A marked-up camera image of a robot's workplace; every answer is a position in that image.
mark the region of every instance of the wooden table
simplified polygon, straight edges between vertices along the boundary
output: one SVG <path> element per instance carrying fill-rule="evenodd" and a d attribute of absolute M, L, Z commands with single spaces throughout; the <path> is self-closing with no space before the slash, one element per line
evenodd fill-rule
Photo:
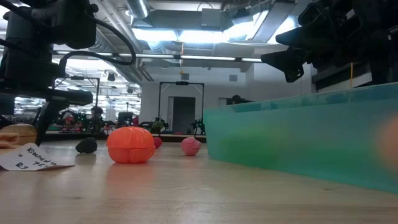
<path fill-rule="evenodd" d="M 208 159 L 164 144 L 146 164 L 114 164 L 104 141 L 42 148 L 76 166 L 0 171 L 0 223 L 398 223 L 398 195 Z"/>

